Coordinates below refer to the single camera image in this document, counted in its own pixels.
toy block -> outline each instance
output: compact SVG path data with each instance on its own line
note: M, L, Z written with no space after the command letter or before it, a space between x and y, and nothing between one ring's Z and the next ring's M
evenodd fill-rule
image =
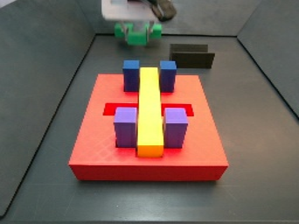
M163 60L160 62L160 89L162 89L162 93L172 93L174 92L175 75L176 75L175 62Z
M116 147L136 147L136 108L118 108L115 115Z
M123 66L124 72L124 91L138 92L139 91L139 72L140 62L139 60L126 60Z
M211 68L214 58L207 45L171 45L170 60L176 62L178 68Z
M134 27L127 31L127 43L131 46L146 46L147 45L147 28L142 31L134 31Z
M188 127L184 108L167 108L163 117L164 148L180 149Z
M155 67L140 68L136 154L140 158L159 158L164 154L162 96Z
M116 23L115 24L115 36L116 38L124 38L127 36L127 32L134 29L132 23Z
M152 30L150 31L150 39L160 39L163 37L163 26L155 24Z

purple block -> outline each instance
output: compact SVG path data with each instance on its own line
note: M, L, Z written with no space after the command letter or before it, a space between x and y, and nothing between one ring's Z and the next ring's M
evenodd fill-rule
M164 148L182 148L188 118L184 108L166 108L163 117Z
M136 147L136 108L116 108L115 115L116 147Z

black block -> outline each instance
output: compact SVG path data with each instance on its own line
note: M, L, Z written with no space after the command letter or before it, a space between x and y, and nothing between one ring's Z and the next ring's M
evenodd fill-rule
M208 45L171 45L170 60L178 68L211 68L215 53L208 52Z

block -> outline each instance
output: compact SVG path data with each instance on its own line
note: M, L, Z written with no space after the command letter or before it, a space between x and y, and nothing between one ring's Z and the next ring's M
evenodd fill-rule
M207 45L171 44L170 60L178 68L211 68L215 53L208 52Z
M176 65L175 61L160 62L160 89L162 93L172 93L175 85Z
M160 39L163 37L163 26L160 24L155 24L152 27L152 32L150 33L150 39Z
M166 108L163 116L164 148L180 149L188 127L184 108Z
M162 96L156 67L140 68L136 154L159 158L164 154Z
M79 180L215 181L230 167L208 102L196 75L176 75L175 92L162 94L163 104L191 104L182 149L164 149L163 157L136 156L136 148L118 148L112 115L102 115L107 102L138 103L124 93L123 74L98 76L87 112L70 157Z
M138 92L139 91L139 73L140 73L139 60L124 61L123 73L124 73L124 91Z
M130 27L127 32L127 43L131 46L146 46L147 45L147 28L142 31L134 31L134 28Z
M116 147L136 147L136 108L116 108L115 115Z
M134 29L134 24L132 23L126 23L126 28L127 30L132 30ZM124 38L126 37L126 33L123 31L123 26L120 23L115 24L115 36L116 38Z

red block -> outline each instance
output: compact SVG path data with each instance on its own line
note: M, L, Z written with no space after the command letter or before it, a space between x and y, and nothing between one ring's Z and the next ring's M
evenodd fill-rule
M202 181L218 180L228 168L220 137L198 76L178 75L175 91L164 104L191 104L194 116L182 149L164 149L160 158L136 157L136 149L116 148L114 116L103 115L107 102L138 103L124 93L123 75L98 77L70 168L80 180Z

